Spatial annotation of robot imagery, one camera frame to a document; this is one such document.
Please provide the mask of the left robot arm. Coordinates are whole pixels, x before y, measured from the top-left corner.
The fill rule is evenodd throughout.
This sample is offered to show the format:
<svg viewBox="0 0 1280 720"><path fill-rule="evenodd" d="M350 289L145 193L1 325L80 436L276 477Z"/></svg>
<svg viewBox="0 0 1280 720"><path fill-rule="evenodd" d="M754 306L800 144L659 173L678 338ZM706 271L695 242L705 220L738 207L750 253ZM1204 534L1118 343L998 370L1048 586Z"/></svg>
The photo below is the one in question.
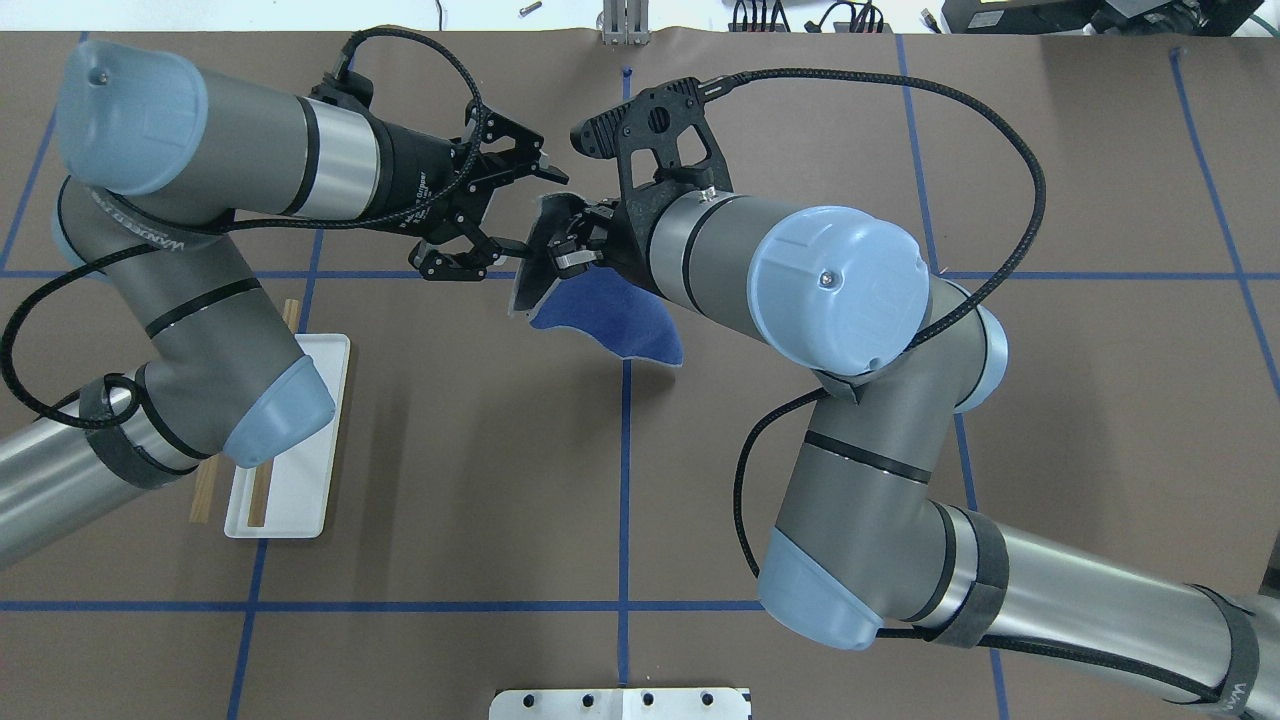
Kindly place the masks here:
<svg viewBox="0 0 1280 720"><path fill-rule="evenodd" d="M58 100L67 178L52 234L70 270L3 331L3 382L35 421L3 442L3 565L10 566L223 455L256 468L330 425L340 401L232 241L259 228L371 229L416 238L426 281L480 281L525 245L481 229L500 187L563 184L543 137L493 111L460 67L463 133L372 114L355 51L294 95L108 41L79 45ZM155 348L56 404L17 375L35 306L87 275L125 301Z"/></svg>

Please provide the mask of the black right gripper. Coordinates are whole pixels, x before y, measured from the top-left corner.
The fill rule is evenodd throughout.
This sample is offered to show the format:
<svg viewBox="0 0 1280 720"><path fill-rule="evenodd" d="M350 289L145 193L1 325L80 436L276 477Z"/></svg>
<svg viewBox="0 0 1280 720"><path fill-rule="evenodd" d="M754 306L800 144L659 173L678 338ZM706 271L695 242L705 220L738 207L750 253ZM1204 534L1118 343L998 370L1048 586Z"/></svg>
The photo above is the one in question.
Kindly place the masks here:
<svg viewBox="0 0 1280 720"><path fill-rule="evenodd" d="M581 275L600 260L621 275L652 275L650 246L662 214L680 197L700 190L684 177L658 176L653 182L625 190L612 208L605 228L605 205L585 199L545 199L549 223L547 256L553 277ZM604 238L603 250L576 241Z"/></svg>

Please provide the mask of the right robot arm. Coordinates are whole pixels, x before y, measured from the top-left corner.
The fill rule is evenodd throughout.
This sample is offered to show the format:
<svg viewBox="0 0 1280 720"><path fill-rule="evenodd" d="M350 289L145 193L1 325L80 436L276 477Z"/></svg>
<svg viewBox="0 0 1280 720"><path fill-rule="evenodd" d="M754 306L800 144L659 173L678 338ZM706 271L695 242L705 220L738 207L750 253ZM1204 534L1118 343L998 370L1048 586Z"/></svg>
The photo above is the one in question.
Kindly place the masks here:
<svg viewBox="0 0 1280 720"><path fill-rule="evenodd" d="M1027 653L1199 714L1277 716L1277 601L1180 584L934 501L955 414L1009 361L972 293L900 227L842 206L686 190L640 249L648 290L771 346L819 388L756 574L762 607L836 650L905 623L955 648Z"/></svg>

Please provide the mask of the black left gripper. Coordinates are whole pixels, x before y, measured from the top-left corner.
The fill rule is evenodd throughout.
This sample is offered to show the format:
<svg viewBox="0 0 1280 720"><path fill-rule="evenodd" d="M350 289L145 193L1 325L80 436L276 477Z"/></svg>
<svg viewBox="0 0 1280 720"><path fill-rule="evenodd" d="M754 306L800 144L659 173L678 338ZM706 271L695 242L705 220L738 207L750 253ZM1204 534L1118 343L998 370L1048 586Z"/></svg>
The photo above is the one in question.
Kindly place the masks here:
<svg viewBox="0 0 1280 720"><path fill-rule="evenodd" d="M534 177L568 184L570 177L550 163L547 140L517 120L492 108L472 109L474 138L439 138L378 118L367 122L379 147L378 187L367 206L367 227L421 238L408 254L408 264L425 281L479 282L503 258L529 259L527 243L486 234L476 222L449 210L451 197L430 208L375 222L433 196L453 181L470 149L479 155L465 172L467 191L498 190L518 179ZM470 249L443 252L440 246L465 237Z"/></svg>

